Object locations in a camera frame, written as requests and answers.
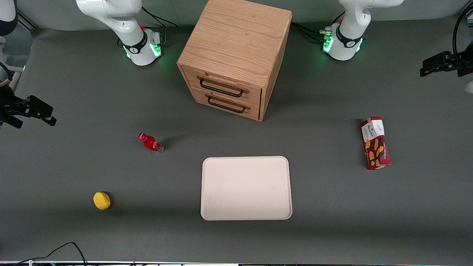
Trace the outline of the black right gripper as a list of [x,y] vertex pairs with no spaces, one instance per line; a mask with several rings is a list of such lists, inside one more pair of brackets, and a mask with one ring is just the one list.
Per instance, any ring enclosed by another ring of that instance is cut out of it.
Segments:
[[55,126],[57,119],[52,117],[53,107],[34,95],[28,98],[17,97],[13,89],[9,86],[1,86],[0,88],[0,125],[4,123],[20,129],[23,122],[15,117],[15,115],[24,116],[26,109],[31,113],[43,117],[44,122],[49,126]]

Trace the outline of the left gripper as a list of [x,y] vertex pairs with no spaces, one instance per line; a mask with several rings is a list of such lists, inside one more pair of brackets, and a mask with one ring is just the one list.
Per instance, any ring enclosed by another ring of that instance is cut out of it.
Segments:
[[460,52],[459,64],[451,52],[440,52],[424,60],[424,67],[419,70],[420,77],[426,77],[439,71],[457,70],[457,76],[463,77],[473,73],[473,52]]

